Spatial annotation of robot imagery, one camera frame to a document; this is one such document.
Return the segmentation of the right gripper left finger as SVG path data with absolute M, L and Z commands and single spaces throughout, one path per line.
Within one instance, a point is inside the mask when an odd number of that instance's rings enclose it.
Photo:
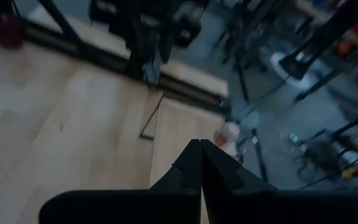
M 203 150 L 192 139 L 145 190 L 71 190 L 45 202 L 39 223 L 198 223 Z

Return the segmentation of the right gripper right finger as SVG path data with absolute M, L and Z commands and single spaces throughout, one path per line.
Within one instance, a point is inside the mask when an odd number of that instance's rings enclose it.
M 280 190 L 211 141 L 201 147 L 210 223 L 358 223 L 358 191 Z

